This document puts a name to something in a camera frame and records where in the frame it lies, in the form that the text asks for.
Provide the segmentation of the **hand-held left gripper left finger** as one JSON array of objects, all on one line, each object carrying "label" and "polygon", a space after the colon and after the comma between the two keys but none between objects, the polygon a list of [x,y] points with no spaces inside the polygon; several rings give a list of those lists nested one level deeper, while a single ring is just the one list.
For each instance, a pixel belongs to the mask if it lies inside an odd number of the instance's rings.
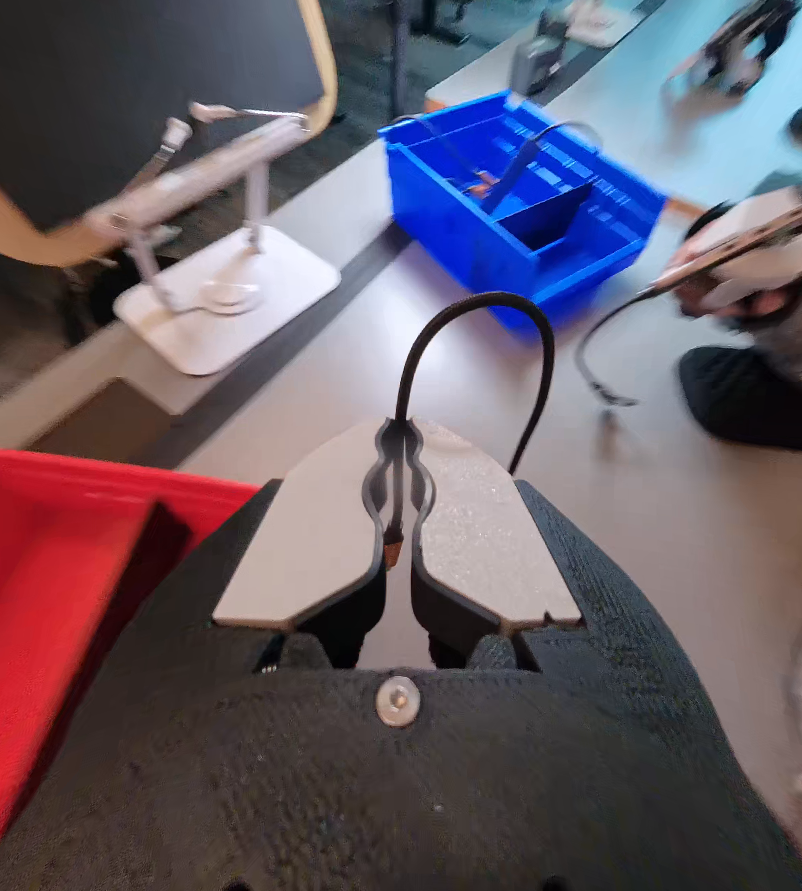
[{"label": "hand-held left gripper left finger", "polygon": [[386,599],[383,436],[365,420],[278,482],[213,611],[223,627],[314,636],[333,665],[357,665]]}]

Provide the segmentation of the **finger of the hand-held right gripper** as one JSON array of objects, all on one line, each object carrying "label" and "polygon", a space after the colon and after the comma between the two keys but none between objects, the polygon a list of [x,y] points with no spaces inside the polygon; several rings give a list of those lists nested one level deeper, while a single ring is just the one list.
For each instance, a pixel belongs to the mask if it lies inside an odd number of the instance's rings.
[{"label": "finger of the hand-held right gripper", "polygon": [[687,229],[682,243],[696,237],[696,244],[714,246],[733,235],[766,224],[802,204],[802,186],[785,186],[751,195],[740,202],[722,202],[704,212]]},{"label": "finger of the hand-held right gripper", "polygon": [[719,284],[705,295],[704,308],[725,308],[752,294],[793,284],[802,278],[802,232],[731,259],[711,275]]}]

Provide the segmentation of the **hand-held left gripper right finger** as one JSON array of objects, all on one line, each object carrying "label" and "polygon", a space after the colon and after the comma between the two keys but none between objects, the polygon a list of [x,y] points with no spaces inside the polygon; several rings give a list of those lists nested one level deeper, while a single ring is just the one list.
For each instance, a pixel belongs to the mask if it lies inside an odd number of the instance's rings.
[{"label": "hand-held left gripper right finger", "polygon": [[466,660],[485,636],[583,620],[516,480],[443,426],[410,421],[411,606],[440,648]]}]

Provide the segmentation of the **grey usb hub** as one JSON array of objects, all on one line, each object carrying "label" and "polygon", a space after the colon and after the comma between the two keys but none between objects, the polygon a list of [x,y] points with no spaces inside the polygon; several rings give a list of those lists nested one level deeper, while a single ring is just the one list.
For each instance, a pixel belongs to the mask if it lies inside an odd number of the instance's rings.
[{"label": "grey usb hub", "polygon": [[513,158],[503,176],[493,184],[481,200],[481,210],[485,215],[491,216],[505,199],[518,180],[523,176],[528,166],[534,162],[540,153],[543,133],[529,137],[522,145],[518,154]]},{"label": "grey usb hub", "polygon": [[766,224],[733,235],[714,246],[707,242],[696,244],[692,255],[678,265],[664,270],[651,284],[640,291],[637,297],[649,299],[672,292],[697,274],[711,272],[715,267],[749,251],[770,247],[801,232],[802,204]]}]

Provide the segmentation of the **red storage bin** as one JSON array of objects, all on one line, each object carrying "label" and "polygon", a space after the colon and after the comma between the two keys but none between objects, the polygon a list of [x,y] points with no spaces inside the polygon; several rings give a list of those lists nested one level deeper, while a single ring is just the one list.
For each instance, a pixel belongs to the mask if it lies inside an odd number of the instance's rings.
[{"label": "red storage bin", "polygon": [[184,559],[258,489],[0,449],[0,839],[153,505],[192,530]]}]

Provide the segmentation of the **blue storage bin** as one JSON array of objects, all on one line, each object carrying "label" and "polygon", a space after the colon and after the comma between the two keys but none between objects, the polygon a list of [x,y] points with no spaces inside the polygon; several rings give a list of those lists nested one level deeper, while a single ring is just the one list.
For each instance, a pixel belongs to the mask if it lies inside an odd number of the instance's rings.
[{"label": "blue storage bin", "polygon": [[[493,215],[481,200],[523,143],[541,150]],[[598,291],[648,246],[667,197],[570,122],[551,122],[509,91],[407,116],[381,128],[395,223],[464,289],[528,298],[554,326],[586,313]],[[498,221],[592,183],[563,239],[528,251]]]}]

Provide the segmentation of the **person's right hand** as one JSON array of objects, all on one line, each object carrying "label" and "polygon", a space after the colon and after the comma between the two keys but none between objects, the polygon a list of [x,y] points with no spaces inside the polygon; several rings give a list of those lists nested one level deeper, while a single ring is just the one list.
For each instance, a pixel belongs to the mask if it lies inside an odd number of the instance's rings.
[{"label": "person's right hand", "polygon": [[689,278],[674,296],[685,317],[709,317],[727,329],[749,331],[778,323],[797,302],[792,287],[769,283],[755,274],[713,270]]}]

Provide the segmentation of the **black white handheld device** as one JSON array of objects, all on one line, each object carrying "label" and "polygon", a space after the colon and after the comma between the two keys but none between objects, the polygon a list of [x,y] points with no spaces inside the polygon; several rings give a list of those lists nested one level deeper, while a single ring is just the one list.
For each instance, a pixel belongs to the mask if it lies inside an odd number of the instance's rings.
[{"label": "black white handheld device", "polygon": [[798,1],[747,3],[671,71],[664,84],[684,79],[688,85],[709,86],[729,96],[746,95],[785,43],[801,8]]}]

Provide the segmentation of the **white board stand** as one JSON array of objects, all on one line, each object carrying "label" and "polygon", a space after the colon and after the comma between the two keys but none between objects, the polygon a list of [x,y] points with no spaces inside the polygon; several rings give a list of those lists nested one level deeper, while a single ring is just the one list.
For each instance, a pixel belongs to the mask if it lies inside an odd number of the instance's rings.
[{"label": "white board stand", "polygon": [[[170,118],[160,150],[129,186],[89,210],[86,224],[127,248],[140,283],[114,312],[177,372],[220,373],[340,284],[339,269],[266,222],[274,160],[314,135],[299,111],[236,109],[193,102],[189,120]],[[173,172],[166,164],[195,125],[253,118],[263,124]],[[245,184],[242,225],[163,270],[153,233],[167,219],[223,187]]]}]

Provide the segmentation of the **dark grey box device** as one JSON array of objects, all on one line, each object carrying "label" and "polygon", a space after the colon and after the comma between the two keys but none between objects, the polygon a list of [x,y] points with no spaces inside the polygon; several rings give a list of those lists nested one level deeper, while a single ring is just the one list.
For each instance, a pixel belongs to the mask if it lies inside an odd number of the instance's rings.
[{"label": "dark grey box device", "polygon": [[562,68],[566,34],[539,35],[520,44],[511,63],[508,90],[527,97],[540,93]]}]

